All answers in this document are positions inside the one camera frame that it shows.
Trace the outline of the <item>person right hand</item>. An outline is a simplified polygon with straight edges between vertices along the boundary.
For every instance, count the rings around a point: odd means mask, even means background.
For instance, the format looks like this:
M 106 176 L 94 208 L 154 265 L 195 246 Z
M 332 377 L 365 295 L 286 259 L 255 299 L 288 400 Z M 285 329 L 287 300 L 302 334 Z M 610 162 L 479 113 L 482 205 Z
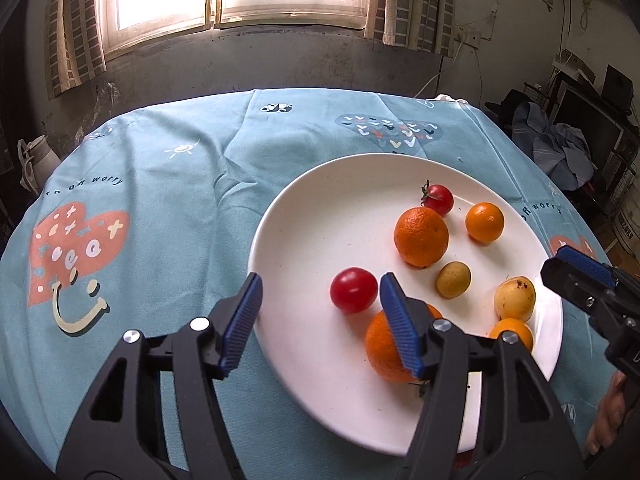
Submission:
M 624 388 L 627 376 L 616 370 L 613 374 L 608 392 L 601 399 L 597 415 L 592 423 L 586 439 L 586 451 L 596 455 L 600 448 L 608 448 L 617 436 L 627 414 Z

